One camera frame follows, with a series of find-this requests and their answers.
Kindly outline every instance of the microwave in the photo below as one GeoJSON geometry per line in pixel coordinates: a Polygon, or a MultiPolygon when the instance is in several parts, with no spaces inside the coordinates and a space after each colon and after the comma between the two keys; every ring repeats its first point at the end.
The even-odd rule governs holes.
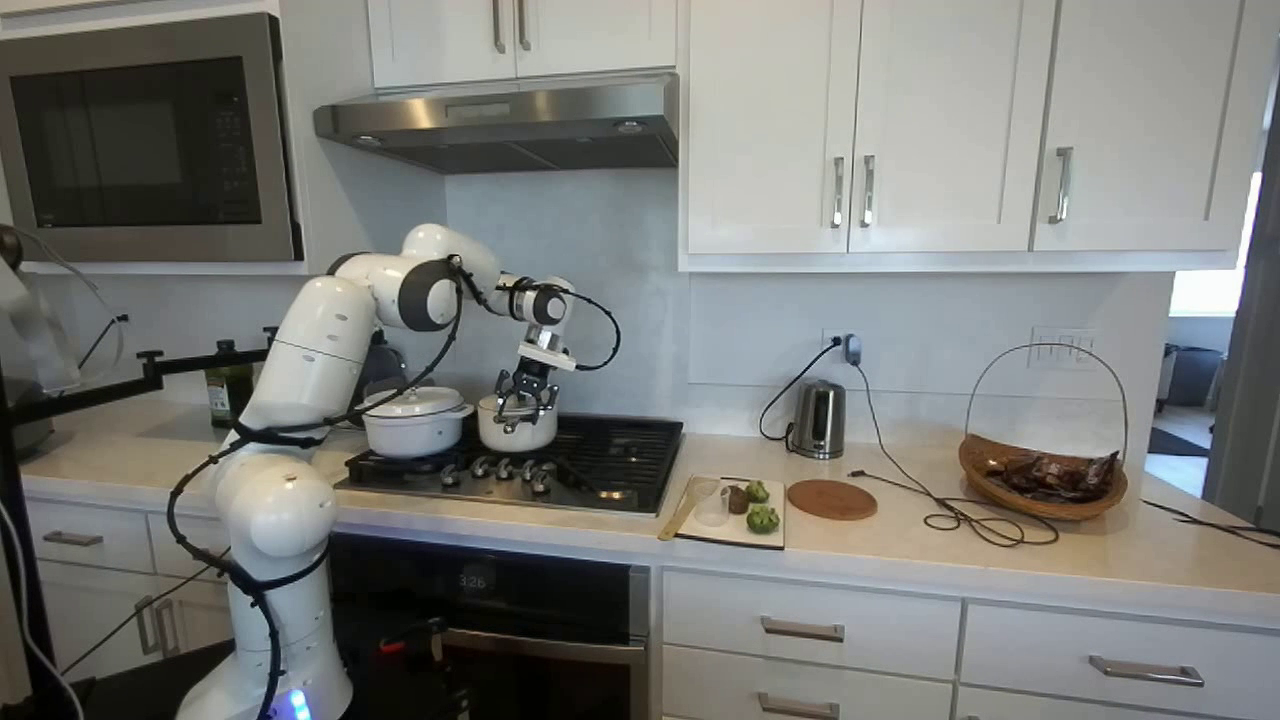
{"type": "Polygon", "coordinates": [[[37,260],[300,260],[278,18],[0,42],[0,161],[37,260]]]}

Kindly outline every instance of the green vegetable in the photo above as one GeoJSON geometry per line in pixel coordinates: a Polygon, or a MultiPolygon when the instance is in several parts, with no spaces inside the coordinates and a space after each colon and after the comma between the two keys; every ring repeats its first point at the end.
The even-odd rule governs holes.
{"type": "Polygon", "coordinates": [[[768,531],[777,531],[780,525],[785,525],[785,517],[780,517],[777,510],[768,510],[768,505],[754,505],[754,510],[749,510],[749,531],[768,536],[768,531]]]}
{"type": "Polygon", "coordinates": [[[754,498],[754,505],[768,505],[768,484],[764,484],[764,482],[754,482],[754,484],[749,484],[749,498],[754,498]]]}

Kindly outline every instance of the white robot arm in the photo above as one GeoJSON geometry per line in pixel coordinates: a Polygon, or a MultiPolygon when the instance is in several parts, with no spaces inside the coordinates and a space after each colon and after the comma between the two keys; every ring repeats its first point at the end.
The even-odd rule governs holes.
{"type": "Polygon", "coordinates": [[[333,528],[333,484],[304,450],[282,441],[320,441],[348,411],[378,328],[440,331],[455,325],[467,295],[530,325],[499,397],[545,411],[547,371],[578,369],[560,349],[571,311],[566,280],[506,276],[483,244],[420,224],[400,258],[348,258],[333,276],[300,288],[228,438],[228,445],[254,445],[213,476],[231,565],[254,580],[287,585],[228,587],[236,652],[183,696],[182,720],[254,720],[266,709],[278,720],[338,720],[348,709],[353,685],[333,646],[327,577],[317,573],[333,528]]]}
{"type": "Polygon", "coordinates": [[[21,250],[0,244],[0,319],[16,331],[23,358],[37,366],[45,392],[64,392],[81,383],[76,358],[59,325],[39,308],[29,286],[16,276],[21,250]]]}

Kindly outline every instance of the oven door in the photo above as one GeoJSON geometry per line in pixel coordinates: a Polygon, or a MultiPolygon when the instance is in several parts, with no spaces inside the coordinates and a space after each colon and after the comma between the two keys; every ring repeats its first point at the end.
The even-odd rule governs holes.
{"type": "Polygon", "coordinates": [[[649,718],[640,570],[340,536],[333,580],[357,720],[649,718]]]}

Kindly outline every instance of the range hood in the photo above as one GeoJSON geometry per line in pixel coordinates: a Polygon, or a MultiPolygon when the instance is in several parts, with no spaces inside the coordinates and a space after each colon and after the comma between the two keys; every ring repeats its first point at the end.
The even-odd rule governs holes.
{"type": "Polygon", "coordinates": [[[317,107],[323,139],[436,172],[678,168],[678,77],[447,83],[317,107]]]}

